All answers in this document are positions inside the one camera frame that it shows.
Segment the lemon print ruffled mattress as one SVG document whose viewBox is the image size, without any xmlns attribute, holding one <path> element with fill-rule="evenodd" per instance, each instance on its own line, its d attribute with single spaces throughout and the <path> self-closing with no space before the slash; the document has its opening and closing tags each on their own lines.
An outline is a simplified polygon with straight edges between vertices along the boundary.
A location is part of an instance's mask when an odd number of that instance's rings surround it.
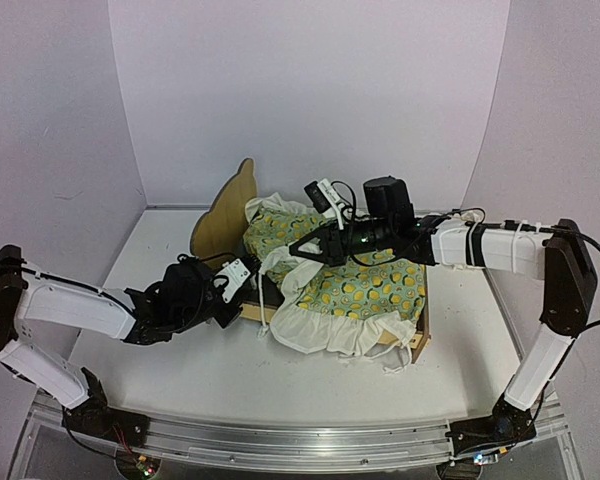
<svg viewBox="0 0 600 480">
<path fill-rule="evenodd" d="M 427 301 L 425 267 L 392 262 L 387 250 L 339 267 L 294 257 L 290 245 L 324 225 L 323 215 L 278 194 L 251 199 L 244 211 L 243 244 L 261 262 L 257 287 L 271 281 L 283 297 L 268 317 L 259 292 L 260 336 L 303 354 L 380 360 L 389 373 L 413 363 L 410 343 Z"/>
</svg>

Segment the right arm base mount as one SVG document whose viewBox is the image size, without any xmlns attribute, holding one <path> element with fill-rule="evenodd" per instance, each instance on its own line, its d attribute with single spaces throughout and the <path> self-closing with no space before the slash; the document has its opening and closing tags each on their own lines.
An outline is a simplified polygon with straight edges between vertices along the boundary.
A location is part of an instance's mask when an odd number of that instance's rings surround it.
<svg viewBox="0 0 600 480">
<path fill-rule="evenodd" d="M 538 413 L 539 409 L 521 410 L 501 395 L 489 415 L 451 422 L 445 437 L 451 440 L 456 458 L 510 448 L 535 438 Z"/>
</svg>

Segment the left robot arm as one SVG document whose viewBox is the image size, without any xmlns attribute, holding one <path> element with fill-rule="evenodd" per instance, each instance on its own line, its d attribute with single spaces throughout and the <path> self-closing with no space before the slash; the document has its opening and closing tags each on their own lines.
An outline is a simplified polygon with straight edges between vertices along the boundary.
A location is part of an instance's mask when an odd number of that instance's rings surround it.
<svg viewBox="0 0 600 480">
<path fill-rule="evenodd" d="M 21 249 L 0 249 L 0 363 L 54 397 L 68 410 L 106 405 L 98 378 L 35 342 L 34 321 L 103 334 L 123 343 L 168 342 L 209 319 L 229 326 L 242 312 L 253 256 L 229 254 L 218 270 L 208 259 L 182 254 L 145 290 L 107 290 L 44 272 Z"/>
</svg>

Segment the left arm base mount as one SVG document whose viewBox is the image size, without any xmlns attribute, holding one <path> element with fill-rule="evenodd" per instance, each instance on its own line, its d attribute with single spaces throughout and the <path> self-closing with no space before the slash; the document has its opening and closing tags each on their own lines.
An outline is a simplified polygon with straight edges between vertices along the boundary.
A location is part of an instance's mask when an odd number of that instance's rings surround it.
<svg viewBox="0 0 600 480">
<path fill-rule="evenodd" d="M 71 432 L 116 441 L 128 448 L 143 447 L 149 417 L 110 406 L 100 380 L 86 368 L 81 373 L 86 380 L 87 397 L 73 408 L 64 408 L 63 425 Z"/>
</svg>

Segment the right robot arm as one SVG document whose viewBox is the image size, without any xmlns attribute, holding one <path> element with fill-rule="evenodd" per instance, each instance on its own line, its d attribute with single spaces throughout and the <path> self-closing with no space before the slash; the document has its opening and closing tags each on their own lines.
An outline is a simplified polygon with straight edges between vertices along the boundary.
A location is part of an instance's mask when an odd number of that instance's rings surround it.
<svg viewBox="0 0 600 480">
<path fill-rule="evenodd" d="M 392 176 L 363 185 L 367 213 L 345 202 L 326 179 L 305 192 L 326 224 L 294 242 L 296 257 L 331 267 L 363 262 L 367 253 L 391 250 L 394 259 L 426 266 L 476 267 L 511 272 L 544 284 L 534 343 L 503 393 L 503 404 L 527 411 L 558 372 L 574 341 L 600 326 L 590 318 L 598 277 L 589 254 L 600 244 L 570 219 L 555 225 L 523 220 L 465 220 L 462 211 L 416 215 L 407 185 Z"/>
</svg>

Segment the wooden pet bed frame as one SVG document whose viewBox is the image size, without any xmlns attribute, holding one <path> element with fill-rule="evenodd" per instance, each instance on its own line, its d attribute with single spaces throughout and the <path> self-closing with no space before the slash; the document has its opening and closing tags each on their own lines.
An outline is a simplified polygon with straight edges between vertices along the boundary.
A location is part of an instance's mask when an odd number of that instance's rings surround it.
<svg viewBox="0 0 600 480">
<path fill-rule="evenodd" d="M 226 256 L 221 255 L 218 259 L 207 261 L 212 268 L 219 268 L 228 258 L 227 252 L 238 252 L 248 226 L 245 206 L 248 201 L 256 198 L 257 193 L 255 161 L 252 158 L 245 158 L 239 164 L 237 172 L 220 189 L 211 207 L 197 220 L 191 233 L 190 253 L 199 257 L 208 257 L 224 252 Z M 264 294 L 265 301 L 269 302 L 264 306 L 265 324 L 268 327 L 283 297 L 271 282 L 267 284 L 267 288 L 273 288 L 269 290 L 271 293 Z M 258 292 L 255 291 L 254 294 L 255 299 L 243 302 L 242 318 L 261 323 Z M 427 309 L 423 311 L 415 328 L 415 334 L 408 344 L 412 364 L 416 363 L 431 339 Z M 384 330 L 378 344 L 391 346 L 397 341 L 395 335 Z"/>
</svg>

